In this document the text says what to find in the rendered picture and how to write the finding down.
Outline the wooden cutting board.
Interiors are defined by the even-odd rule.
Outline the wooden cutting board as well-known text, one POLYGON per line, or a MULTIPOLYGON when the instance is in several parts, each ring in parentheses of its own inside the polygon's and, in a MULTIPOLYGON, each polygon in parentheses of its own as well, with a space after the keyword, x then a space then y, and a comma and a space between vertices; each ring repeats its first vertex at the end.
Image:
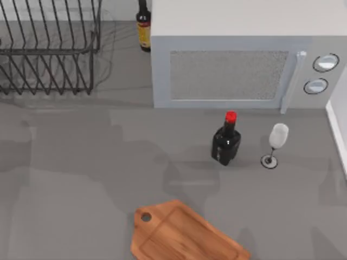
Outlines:
POLYGON ((180 200, 134 213, 131 252, 136 260, 250 260, 239 243, 180 200))

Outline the large microwave knob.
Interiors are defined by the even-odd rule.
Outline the large microwave knob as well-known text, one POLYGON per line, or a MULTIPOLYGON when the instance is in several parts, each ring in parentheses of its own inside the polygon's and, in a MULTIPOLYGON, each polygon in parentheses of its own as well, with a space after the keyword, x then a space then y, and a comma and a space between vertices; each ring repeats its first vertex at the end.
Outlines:
POLYGON ((333 70, 339 64, 339 57, 330 53, 318 56, 313 62, 313 69, 319 73, 325 73, 333 70))

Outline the black bottle with red cap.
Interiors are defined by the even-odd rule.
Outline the black bottle with red cap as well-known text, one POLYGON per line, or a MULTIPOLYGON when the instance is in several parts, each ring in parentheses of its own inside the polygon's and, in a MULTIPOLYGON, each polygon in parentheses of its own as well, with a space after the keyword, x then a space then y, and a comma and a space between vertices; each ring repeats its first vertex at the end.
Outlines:
POLYGON ((226 112, 224 124, 213 135, 211 157, 227 166, 235 157, 241 142, 241 134, 235 129, 237 113, 226 112))

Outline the white sink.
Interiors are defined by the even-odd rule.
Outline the white sink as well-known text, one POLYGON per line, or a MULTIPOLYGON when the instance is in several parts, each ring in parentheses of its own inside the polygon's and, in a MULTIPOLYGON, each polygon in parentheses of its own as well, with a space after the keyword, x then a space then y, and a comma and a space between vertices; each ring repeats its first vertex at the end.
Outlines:
POLYGON ((331 101, 328 101, 326 104, 326 113, 327 113, 327 118, 329 120, 329 125, 331 128, 331 132, 337 147, 337 151, 339 154, 339 160, 341 163, 341 166, 343 168, 343 172, 345 175, 345 180, 347 181, 347 146, 343 140, 343 136, 341 133, 341 130, 338 125, 338 120, 335 115, 335 112, 333 110, 333 106, 331 104, 331 101))

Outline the clear wine glass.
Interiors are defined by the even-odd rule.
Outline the clear wine glass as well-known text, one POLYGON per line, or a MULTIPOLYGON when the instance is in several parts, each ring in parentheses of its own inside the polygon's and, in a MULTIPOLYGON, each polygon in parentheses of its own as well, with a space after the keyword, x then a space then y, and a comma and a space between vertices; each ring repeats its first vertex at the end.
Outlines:
POLYGON ((277 123, 273 126, 269 135, 269 144, 271 147, 270 154, 261 157, 261 165, 267 169, 275 169, 278 165, 278 160, 274 156, 274 152, 283 147, 286 143, 289 133, 289 127, 284 123, 277 123))

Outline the pale microwave oven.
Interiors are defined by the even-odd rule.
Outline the pale microwave oven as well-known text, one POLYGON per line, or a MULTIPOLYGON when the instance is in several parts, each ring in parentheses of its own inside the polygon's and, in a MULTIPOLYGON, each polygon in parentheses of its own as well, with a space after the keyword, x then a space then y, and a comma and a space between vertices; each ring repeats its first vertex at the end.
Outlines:
POLYGON ((280 110, 306 51, 288 109, 323 109, 347 66, 347 0, 152 0, 151 45, 156 108, 280 110), (338 66, 315 71, 330 53, 338 66))

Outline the brown bottle with yellow label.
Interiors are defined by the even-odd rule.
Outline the brown bottle with yellow label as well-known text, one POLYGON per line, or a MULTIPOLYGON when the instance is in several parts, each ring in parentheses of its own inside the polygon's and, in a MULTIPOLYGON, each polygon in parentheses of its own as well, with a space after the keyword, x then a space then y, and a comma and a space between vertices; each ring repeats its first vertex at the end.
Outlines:
POLYGON ((136 25, 138 30, 139 44, 144 52, 151 51, 150 29, 151 12, 147 8, 146 0, 138 0, 139 10, 136 14, 136 25))

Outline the small microwave knob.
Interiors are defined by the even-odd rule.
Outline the small microwave knob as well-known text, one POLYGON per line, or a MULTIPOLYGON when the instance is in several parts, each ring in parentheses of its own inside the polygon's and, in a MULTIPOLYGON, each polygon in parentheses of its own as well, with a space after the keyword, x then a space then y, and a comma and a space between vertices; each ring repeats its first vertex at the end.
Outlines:
POLYGON ((324 92, 329 86, 327 80, 318 78, 312 81, 307 81, 303 87, 303 90, 308 95, 316 95, 324 92))

